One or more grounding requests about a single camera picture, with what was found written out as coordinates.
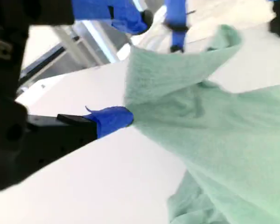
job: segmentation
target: blue tape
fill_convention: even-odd
[[[165,5],[167,7],[166,22],[174,25],[187,25],[186,0],[165,0]],[[172,46],[178,46],[183,49],[186,34],[187,32],[173,31]]]
[[[109,6],[113,7],[113,19]],[[76,20],[104,21],[121,32],[133,35],[147,29],[141,13],[131,0],[72,0],[72,7]]]
[[[98,139],[129,126],[134,119],[133,114],[122,106],[108,107],[100,111],[92,111],[87,107],[86,109],[91,114],[83,117],[97,123]]]

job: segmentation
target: green towel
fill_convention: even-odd
[[[132,49],[134,126],[189,172],[168,201],[171,223],[280,224],[280,86],[234,94],[206,81],[241,42],[223,25],[202,53]]]

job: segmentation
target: white tabletop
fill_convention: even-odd
[[[280,84],[280,39],[265,25],[246,30],[243,37],[240,52],[211,79],[234,92]],[[188,51],[204,44],[191,44]],[[126,67],[124,61],[69,74],[29,110],[82,115],[84,106],[122,105]],[[164,224],[166,199],[184,171],[177,158],[130,127],[0,192],[0,224]]]

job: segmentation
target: fabric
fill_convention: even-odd
[[[132,49],[133,124],[189,172],[169,199],[171,223],[280,224],[280,86],[234,94],[206,80],[241,42],[223,25],[198,54]]]

